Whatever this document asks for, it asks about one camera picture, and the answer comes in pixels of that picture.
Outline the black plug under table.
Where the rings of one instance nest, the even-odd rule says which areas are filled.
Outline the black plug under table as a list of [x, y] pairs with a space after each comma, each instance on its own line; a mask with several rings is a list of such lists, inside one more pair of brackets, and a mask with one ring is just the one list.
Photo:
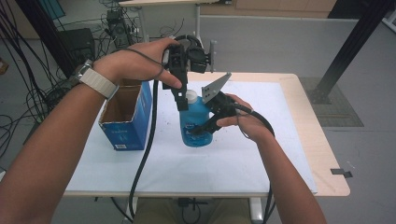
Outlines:
[[202, 216], [202, 205], [207, 202], [198, 201], [196, 198], [178, 198], [177, 205], [181, 209], [181, 219], [184, 224], [198, 224]]

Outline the person's right hand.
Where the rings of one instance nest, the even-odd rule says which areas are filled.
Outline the person's right hand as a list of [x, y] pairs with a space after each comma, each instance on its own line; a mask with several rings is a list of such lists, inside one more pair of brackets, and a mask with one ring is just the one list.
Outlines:
[[217, 124], [220, 127], [237, 125], [255, 143], [264, 143], [275, 139], [259, 119], [244, 111], [238, 112], [235, 116], [220, 119]]

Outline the background table white legs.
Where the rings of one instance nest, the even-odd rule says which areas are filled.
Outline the background table white legs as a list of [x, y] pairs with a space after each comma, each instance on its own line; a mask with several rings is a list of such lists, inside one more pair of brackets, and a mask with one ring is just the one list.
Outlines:
[[195, 31], [194, 35], [201, 40], [201, 4], [213, 4], [219, 0], [127, 0], [119, 2], [120, 7], [132, 7], [137, 10], [140, 20], [140, 31], [144, 42], [149, 42], [149, 34], [145, 23], [144, 7], [152, 6], [172, 6], [172, 5], [193, 5], [195, 8]]

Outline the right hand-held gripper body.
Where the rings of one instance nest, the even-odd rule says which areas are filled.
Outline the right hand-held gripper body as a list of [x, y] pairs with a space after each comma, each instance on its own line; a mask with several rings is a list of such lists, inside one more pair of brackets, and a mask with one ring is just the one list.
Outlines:
[[216, 123], [218, 119], [236, 115], [235, 101], [221, 91], [231, 76], [231, 73], [226, 73], [224, 76], [202, 87], [203, 103], [213, 114], [208, 123]]

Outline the blue cardboard box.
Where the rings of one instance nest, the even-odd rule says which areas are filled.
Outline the blue cardboard box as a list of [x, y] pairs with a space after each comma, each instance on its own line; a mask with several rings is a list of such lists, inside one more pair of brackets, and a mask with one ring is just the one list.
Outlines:
[[105, 103], [99, 126], [115, 150], [143, 150], [146, 146], [152, 93], [147, 81], [124, 79]]

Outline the black metal stand post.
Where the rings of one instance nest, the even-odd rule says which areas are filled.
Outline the black metal stand post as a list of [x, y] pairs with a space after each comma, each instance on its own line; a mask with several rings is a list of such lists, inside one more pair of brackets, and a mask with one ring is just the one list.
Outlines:
[[69, 55], [59, 33], [39, 0], [15, 0], [22, 13], [35, 29], [49, 53], [67, 78], [75, 74], [77, 66]]

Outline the black metal stand with base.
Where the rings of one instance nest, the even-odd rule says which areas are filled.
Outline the black metal stand with base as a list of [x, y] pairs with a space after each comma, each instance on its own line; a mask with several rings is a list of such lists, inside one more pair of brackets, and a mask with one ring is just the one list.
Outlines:
[[331, 102], [329, 95], [335, 84], [394, 3], [396, 3], [396, 0], [372, 0], [334, 57], [322, 79], [313, 90], [307, 92], [312, 104], [325, 105]]

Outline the blue liquid bottle white cap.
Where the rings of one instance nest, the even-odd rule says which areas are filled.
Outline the blue liquid bottle white cap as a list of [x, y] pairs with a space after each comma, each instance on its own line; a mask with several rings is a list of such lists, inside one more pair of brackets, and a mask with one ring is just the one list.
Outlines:
[[188, 147], [204, 147], [212, 142], [213, 134], [202, 132], [193, 134], [192, 129], [209, 120], [209, 109], [202, 98], [193, 90], [186, 91], [188, 109], [179, 112], [180, 131], [183, 143]]

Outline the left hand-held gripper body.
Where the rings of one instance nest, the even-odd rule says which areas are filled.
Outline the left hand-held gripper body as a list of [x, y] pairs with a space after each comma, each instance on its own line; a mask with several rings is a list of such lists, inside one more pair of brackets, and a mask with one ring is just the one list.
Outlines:
[[175, 37], [177, 45], [169, 45], [163, 53], [163, 65], [173, 75], [186, 74], [188, 71], [203, 74], [210, 66], [213, 72], [214, 44], [210, 43], [210, 50], [205, 52], [200, 39], [193, 35], [179, 35]]

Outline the person's khaki pants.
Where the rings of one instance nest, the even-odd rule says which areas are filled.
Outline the person's khaki pants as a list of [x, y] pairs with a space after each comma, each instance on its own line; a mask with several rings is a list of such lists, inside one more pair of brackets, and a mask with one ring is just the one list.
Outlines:
[[[134, 224], [178, 224], [172, 199], [140, 198]], [[207, 224], [251, 224], [247, 199], [216, 199]]]

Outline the black tape strip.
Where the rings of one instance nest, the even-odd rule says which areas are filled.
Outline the black tape strip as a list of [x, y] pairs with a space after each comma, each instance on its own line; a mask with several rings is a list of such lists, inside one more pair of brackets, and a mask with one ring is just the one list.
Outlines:
[[351, 178], [353, 177], [353, 174], [350, 171], [345, 171], [342, 168], [338, 168], [338, 169], [331, 169], [331, 173], [333, 175], [342, 175], [344, 178]]

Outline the wristwatch with white band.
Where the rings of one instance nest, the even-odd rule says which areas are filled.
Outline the wristwatch with white band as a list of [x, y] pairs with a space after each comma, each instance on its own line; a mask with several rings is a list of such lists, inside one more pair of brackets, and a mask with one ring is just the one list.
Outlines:
[[91, 60], [86, 60], [85, 63], [76, 68], [75, 74], [71, 76], [71, 81], [75, 84], [83, 83], [89, 86], [107, 100], [110, 100], [119, 89], [118, 85], [93, 69], [93, 61]]

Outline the white table mat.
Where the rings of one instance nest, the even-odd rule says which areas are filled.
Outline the white table mat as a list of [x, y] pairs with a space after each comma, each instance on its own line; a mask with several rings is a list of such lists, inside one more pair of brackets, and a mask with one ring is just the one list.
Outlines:
[[[272, 125], [276, 140], [312, 192], [318, 190], [286, 97], [276, 82], [230, 80], [223, 91], [249, 102]], [[157, 123], [147, 160], [141, 150], [116, 151], [94, 125], [68, 193], [138, 195], [263, 195], [269, 180], [256, 145], [235, 127], [215, 132], [210, 145], [187, 147], [170, 91], [158, 93]]]

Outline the white table leg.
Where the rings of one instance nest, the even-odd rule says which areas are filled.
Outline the white table leg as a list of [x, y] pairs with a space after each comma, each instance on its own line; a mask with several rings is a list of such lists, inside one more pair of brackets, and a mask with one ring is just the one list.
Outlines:
[[130, 224], [134, 224], [134, 216], [135, 216], [136, 207], [137, 207], [137, 199], [136, 199], [136, 197], [133, 197], [132, 199], [128, 199], [126, 201], [125, 208], [123, 209], [124, 218]]
[[252, 224], [263, 224], [264, 213], [261, 198], [249, 198], [249, 212]]

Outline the black box on floor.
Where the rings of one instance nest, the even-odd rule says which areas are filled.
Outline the black box on floor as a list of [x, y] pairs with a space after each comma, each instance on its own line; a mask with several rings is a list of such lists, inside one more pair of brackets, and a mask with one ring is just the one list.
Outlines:
[[74, 63], [94, 59], [95, 43], [89, 28], [61, 31], [59, 36]]

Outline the person's left hand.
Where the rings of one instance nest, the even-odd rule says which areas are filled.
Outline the person's left hand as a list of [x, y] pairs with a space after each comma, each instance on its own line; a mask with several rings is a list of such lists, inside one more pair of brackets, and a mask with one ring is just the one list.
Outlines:
[[93, 69], [115, 84], [124, 78], [156, 79], [170, 87], [180, 89], [181, 82], [162, 66], [163, 52], [169, 45], [177, 44], [178, 42], [170, 37], [134, 44], [94, 62]]

